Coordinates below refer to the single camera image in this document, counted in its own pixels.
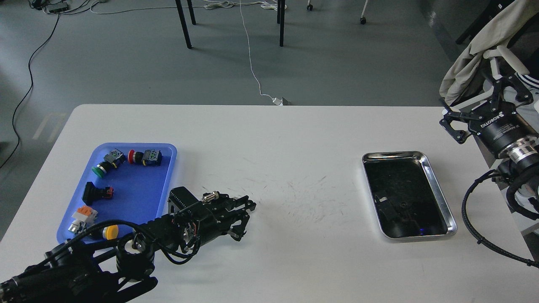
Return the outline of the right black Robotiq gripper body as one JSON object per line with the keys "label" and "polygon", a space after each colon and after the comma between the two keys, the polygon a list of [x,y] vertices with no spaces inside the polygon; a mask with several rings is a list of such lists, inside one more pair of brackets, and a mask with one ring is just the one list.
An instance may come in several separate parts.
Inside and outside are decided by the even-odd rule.
{"label": "right black Robotiq gripper body", "polygon": [[499,103],[493,111],[487,103],[477,106],[474,113],[483,117],[474,122],[474,132],[495,159],[507,157],[507,146],[520,139],[535,140],[538,133],[516,111],[514,103]]}

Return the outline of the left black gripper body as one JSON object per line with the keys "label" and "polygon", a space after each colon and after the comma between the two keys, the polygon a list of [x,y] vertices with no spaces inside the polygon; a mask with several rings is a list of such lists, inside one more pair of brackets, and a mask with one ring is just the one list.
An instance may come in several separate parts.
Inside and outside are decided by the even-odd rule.
{"label": "left black gripper body", "polygon": [[179,225],[179,248],[192,250],[197,240],[200,245],[223,236],[221,229],[221,215],[217,214],[222,207],[218,207],[220,198],[224,195],[218,191],[204,194],[202,199],[196,198],[187,188],[177,187],[169,192],[169,213],[174,216]]}

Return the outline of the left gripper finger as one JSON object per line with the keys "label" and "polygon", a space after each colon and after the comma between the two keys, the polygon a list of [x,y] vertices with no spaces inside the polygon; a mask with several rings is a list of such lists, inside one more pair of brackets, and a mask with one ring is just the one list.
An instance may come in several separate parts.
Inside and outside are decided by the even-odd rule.
{"label": "left gripper finger", "polygon": [[254,211],[256,203],[248,196],[229,197],[228,194],[218,194],[213,200],[213,215],[233,215],[237,213]]}
{"label": "left gripper finger", "polygon": [[224,229],[221,235],[230,235],[235,241],[240,242],[246,234],[246,226],[250,219],[250,213],[233,213],[231,215],[221,215],[221,223]]}

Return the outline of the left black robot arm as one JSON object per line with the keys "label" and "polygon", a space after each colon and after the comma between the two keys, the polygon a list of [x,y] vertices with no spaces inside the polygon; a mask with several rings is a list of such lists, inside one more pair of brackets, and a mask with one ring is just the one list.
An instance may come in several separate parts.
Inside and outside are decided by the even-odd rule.
{"label": "left black robot arm", "polygon": [[196,198],[185,187],[173,188],[168,204],[167,214],[147,223],[107,220],[56,246],[2,282],[2,303],[125,303],[157,286],[156,252],[182,265],[219,236],[240,241],[256,208],[248,196]]}

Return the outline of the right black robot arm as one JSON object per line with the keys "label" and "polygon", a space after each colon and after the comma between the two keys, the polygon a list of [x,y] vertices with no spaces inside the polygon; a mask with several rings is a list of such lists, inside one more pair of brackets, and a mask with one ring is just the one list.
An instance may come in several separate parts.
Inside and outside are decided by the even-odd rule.
{"label": "right black robot arm", "polygon": [[518,75],[527,73],[517,59],[507,59],[514,71],[504,74],[500,69],[501,56],[489,58],[491,76],[490,90],[470,98],[473,109],[463,112],[456,107],[444,105],[441,127],[459,144],[470,136],[477,138],[501,163],[480,176],[467,190],[462,202],[464,225],[477,243],[510,259],[538,267],[536,261],[514,255],[501,249],[480,234],[467,215],[470,194],[483,181],[493,179],[507,184],[506,201],[510,211],[531,220],[538,219],[538,133],[518,113],[523,105],[530,105],[533,96]]}

